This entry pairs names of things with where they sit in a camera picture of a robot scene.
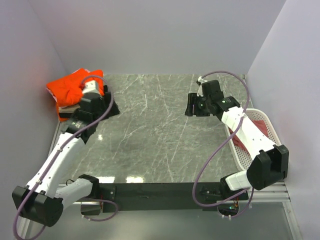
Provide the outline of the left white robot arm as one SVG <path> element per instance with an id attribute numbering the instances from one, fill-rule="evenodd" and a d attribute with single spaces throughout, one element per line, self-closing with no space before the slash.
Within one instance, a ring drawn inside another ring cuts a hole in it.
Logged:
<path id="1" fill-rule="evenodd" d="M 37 174 L 26 186 L 13 190 L 18 217 L 52 227 L 74 202 L 100 197 L 99 179 L 86 174 L 68 186 L 58 188 L 68 165 L 96 131 L 99 122 L 120 113 L 111 92 L 105 92 L 104 96 L 86 93 L 79 105 L 66 121 L 55 147 Z"/>

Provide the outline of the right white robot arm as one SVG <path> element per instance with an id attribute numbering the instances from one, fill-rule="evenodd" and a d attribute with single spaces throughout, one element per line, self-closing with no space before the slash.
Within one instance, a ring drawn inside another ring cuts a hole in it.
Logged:
<path id="1" fill-rule="evenodd" d="M 270 140 L 246 115 L 232 96 L 225 97 L 217 80 L 197 80 L 198 92 L 189 93 L 185 115 L 216 116 L 244 145 L 251 164 L 248 169 L 223 177 L 218 194 L 227 199 L 249 188 L 262 190 L 288 176 L 289 150 Z"/>

